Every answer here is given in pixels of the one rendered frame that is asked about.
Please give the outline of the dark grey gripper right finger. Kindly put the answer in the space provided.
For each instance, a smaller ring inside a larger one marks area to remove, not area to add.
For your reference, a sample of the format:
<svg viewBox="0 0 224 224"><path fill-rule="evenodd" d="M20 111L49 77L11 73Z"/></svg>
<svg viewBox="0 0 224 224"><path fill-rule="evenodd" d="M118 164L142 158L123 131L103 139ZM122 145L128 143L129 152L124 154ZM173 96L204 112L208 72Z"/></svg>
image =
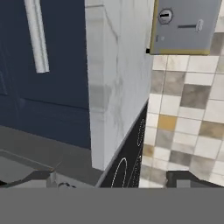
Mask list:
<svg viewBox="0 0 224 224"><path fill-rule="evenodd" d="M197 178L189 171L168 171L166 173L166 188L222 188L222 185L217 185Z"/></svg>

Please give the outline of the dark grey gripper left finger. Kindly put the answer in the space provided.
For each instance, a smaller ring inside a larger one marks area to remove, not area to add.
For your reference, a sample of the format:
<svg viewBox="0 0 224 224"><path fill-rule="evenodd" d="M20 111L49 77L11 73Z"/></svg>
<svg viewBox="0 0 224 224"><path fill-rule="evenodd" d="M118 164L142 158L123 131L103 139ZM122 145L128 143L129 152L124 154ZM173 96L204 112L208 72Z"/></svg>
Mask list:
<svg viewBox="0 0 224 224"><path fill-rule="evenodd" d="M20 180L6 183L0 181L0 188L54 188L57 186L54 171L33 171Z"/></svg>

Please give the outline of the black hob with white rings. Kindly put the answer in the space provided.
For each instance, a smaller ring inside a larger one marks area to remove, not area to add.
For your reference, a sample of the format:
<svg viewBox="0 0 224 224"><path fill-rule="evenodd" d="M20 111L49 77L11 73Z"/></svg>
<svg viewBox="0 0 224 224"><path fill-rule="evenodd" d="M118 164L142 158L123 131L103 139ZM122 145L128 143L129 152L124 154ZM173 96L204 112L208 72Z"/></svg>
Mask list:
<svg viewBox="0 0 224 224"><path fill-rule="evenodd" d="M108 168L101 175L97 187L124 188L129 186L132 173L138 170L144 144L148 102L143 105L139 115L122 141Z"/></svg>

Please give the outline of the plain navy cabinet front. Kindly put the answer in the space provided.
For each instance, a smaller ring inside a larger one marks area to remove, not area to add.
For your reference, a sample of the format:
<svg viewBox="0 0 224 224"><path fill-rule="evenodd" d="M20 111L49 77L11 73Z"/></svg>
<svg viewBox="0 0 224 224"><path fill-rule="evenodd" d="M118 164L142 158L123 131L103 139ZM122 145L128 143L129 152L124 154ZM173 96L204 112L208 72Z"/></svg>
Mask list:
<svg viewBox="0 0 224 224"><path fill-rule="evenodd" d="M11 95L0 94L0 125L90 148L89 113L85 109L31 100L16 106Z"/></svg>

